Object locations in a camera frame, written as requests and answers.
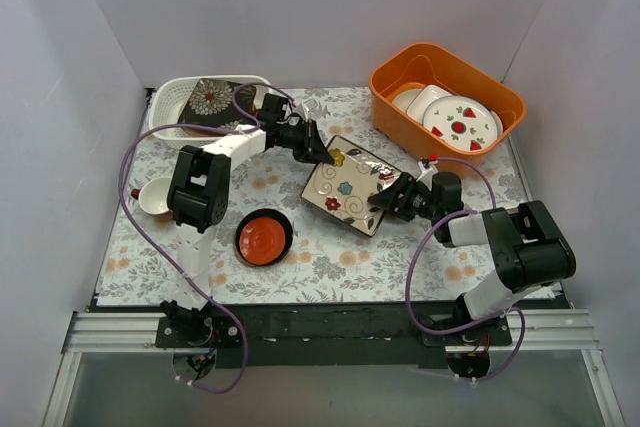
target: gray floor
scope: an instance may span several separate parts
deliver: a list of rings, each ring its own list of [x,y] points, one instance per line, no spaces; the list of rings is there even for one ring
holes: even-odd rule
[[[67,427],[603,425],[580,352],[523,352],[476,386],[409,366],[250,368],[224,396],[176,382],[170,355],[85,354],[68,412]]]

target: floral tablecloth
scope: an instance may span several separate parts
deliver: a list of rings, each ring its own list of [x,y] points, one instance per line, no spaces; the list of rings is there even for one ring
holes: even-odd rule
[[[298,100],[314,98],[311,112],[328,140],[342,135],[382,159],[416,175],[416,160],[373,128],[371,94],[367,88],[291,90]],[[141,144],[129,179],[130,188],[170,176],[178,151],[154,137]],[[291,152],[272,149],[238,167],[231,178],[229,207],[211,250],[209,285],[222,303],[375,302],[404,299],[407,264],[429,223],[404,223],[387,216],[373,238],[321,215],[300,198],[313,166],[299,164]],[[499,206],[525,200],[508,146],[488,156],[482,170],[489,177]],[[463,200],[475,209],[490,207],[478,177],[463,181]],[[145,229],[173,254],[177,230],[167,218],[144,214],[131,206]],[[264,207],[282,210],[292,221],[291,251],[278,265],[247,267],[235,257],[236,226],[249,212]],[[453,300],[471,289],[492,269],[486,246],[446,249],[429,242],[413,278],[414,300]],[[99,306],[150,306],[170,300],[178,281],[174,269],[131,226],[117,215],[98,285]],[[533,297],[552,298],[550,289]]]

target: blue flower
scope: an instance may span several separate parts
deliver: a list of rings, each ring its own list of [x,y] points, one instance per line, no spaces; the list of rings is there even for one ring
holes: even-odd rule
[[[352,190],[353,190],[353,187],[349,182],[342,182],[338,186],[338,192],[340,192],[342,195],[351,195]]]

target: white wall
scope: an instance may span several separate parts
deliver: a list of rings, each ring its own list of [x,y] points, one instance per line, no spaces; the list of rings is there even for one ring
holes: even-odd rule
[[[35,426],[144,91],[95,0],[0,0],[0,425]]]
[[[628,425],[640,424],[640,1],[546,0],[506,78],[529,102],[518,143],[575,249]]]
[[[366,85],[433,41],[502,78],[543,0],[97,0],[145,86],[255,73],[286,86]]]

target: orange plastic container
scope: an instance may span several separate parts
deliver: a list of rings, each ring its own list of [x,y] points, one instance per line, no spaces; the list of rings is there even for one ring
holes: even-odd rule
[[[422,89],[430,84],[477,100],[494,111],[502,121],[502,135],[486,149],[462,151],[433,135],[391,103],[406,90]],[[417,158],[451,156],[479,164],[527,113],[527,105],[518,94],[435,44],[413,44],[400,51],[373,72],[369,88],[373,94],[374,127]],[[447,170],[456,170],[462,175],[469,173],[469,169],[450,169],[449,166]]]

